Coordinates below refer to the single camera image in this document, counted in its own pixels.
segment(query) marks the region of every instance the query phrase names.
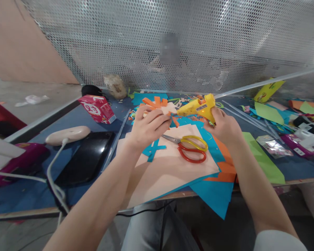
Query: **table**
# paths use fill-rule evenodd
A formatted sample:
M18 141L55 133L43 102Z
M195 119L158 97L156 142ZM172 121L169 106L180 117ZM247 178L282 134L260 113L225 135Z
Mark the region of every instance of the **table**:
M168 94L168 96L173 98L183 97L183 95L173 93ZM120 103L120 101L110 98L110 102L112 103L111 107L117 117L117 119L110 125L96 123L85 111L85 109L79 105L48 126L46 129L41 131L37 136L30 140L30 142L44 143L45 138L49 134L55 131L80 125L88 126L91 131L94 132L114 131L117 134L128 110L134 108L131 100L132 99L130 98L125 98L122 103ZM234 106L249 105L249 100L242 97L223 97L217 101L221 102L221 100L226 100ZM238 117L235 118L240 124L242 131L251 132L254 138L260 135L265 135L265 132L254 127L253 125ZM124 138L125 134L131 131L131 121L127 120L125 123L126 124L122 131L121 138ZM71 159L75 151L78 149L80 143L80 141L77 141L68 144L64 148L52 168L52 176L54 179L57 178L62 169ZM47 146L47 148L50 150L51 155L43 163L44 173L46 173L49 163L59 149L59 147L52 146ZM277 160L273 159L271 156L270 158L284 174L286 185L314 181L314 160L309 161L296 155L293 157L284 157ZM82 185L64 189L67 195L67 202L70 205L76 204L83 194L88 190L94 180ZM195 193L190 188L185 188L181 191L169 194L163 199L188 197L194 195ZM0 220L49 217L58 215L58 213L59 211L55 206L54 199L50 194L49 189L41 182L21 179L14 184L0 188Z

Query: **perforated metal panel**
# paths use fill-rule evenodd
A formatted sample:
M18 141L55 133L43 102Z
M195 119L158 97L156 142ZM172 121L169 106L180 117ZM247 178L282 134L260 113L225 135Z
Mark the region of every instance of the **perforated metal panel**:
M81 84L222 93L314 67L314 0L23 0ZM180 64L159 62L177 33ZM314 98L314 73L279 93Z

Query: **scissor blade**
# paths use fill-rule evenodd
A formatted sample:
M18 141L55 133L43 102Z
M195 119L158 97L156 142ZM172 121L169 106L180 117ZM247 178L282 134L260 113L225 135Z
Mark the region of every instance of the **scissor blade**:
M162 137L163 137L164 139L167 139L168 141L173 142L173 143L176 143L176 144L179 144L179 143L180 143L180 139L173 138L173 137L167 136L167 135L165 135L165 134L163 134Z

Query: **white computer mouse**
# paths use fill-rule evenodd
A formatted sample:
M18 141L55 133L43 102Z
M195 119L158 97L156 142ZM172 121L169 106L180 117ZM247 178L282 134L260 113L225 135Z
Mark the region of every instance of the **white computer mouse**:
M65 138L68 138L68 143L81 140L85 138L91 130L87 126L78 126L72 127L65 130L57 131L51 133L46 139L45 142L52 146L62 145L62 141Z

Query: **yellow hot glue gun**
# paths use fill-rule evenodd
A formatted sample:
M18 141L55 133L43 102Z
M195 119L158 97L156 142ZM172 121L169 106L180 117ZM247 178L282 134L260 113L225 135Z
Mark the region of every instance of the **yellow hot glue gun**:
M196 99L191 101L190 103L184 105L179 108L177 114L179 116L188 116L192 114L198 114L207 118L210 122L215 123L215 119L210 111L212 107L215 106L215 98L213 94L205 95L205 100L201 101L200 99Z

